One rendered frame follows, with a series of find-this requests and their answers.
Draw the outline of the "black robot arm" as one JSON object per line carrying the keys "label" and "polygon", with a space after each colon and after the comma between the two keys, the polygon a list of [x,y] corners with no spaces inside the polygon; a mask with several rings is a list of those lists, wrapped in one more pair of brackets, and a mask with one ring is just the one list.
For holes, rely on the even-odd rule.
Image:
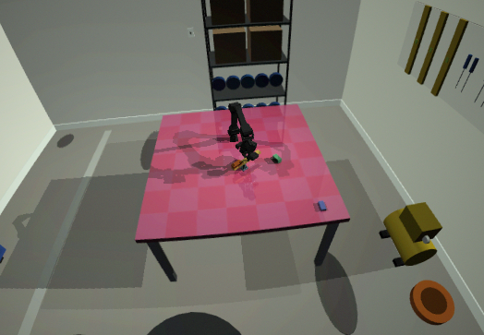
{"label": "black robot arm", "polygon": [[[238,141],[237,134],[239,134],[240,132],[240,135],[242,137],[242,144],[245,145],[247,151],[255,151],[255,149],[257,148],[257,143],[252,141],[252,139],[254,138],[253,129],[247,123],[245,116],[243,115],[241,103],[229,103],[228,109],[231,113],[231,125],[227,130],[228,135],[230,136],[230,142]],[[237,119],[240,124],[240,129],[237,125]]]}

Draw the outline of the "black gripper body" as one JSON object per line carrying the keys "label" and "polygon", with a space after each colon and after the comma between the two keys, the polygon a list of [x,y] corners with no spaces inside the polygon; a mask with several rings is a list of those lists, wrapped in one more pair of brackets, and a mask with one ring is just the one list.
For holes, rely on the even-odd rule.
{"label": "black gripper body", "polygon": [[236,144],[236,148],[237,149],[240,149],[241,151],[244,151],[245,153],[247,153],[248,154],[248,157],[252,161],[254,161],[257,158],[259,158],[259,154],[257,152],[255,152],[255,151],[254,152],[248,152],[247,149],[246,149],[246,147],[245,147],[245,145],[242,144],[242,141]]}

